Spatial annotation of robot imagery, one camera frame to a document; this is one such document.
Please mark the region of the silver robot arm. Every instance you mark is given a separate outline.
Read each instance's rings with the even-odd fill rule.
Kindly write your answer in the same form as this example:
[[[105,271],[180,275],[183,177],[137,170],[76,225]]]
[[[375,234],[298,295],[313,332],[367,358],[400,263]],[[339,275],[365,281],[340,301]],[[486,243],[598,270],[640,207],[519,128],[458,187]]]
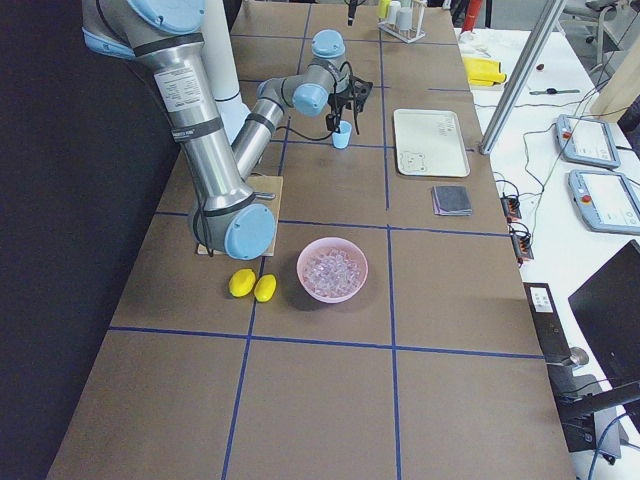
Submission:
[[[272,78],[253,108],[239,92],[221,1],[85,1],[83,34],[99,54],[145,65],[153,74],[174,141],[185,152],[196,206],[196,240],[239,260],[263,255],[277,227],[246,180],[288,109],[314,117],[347,91],[341,34],[322,30],[300,75]]]

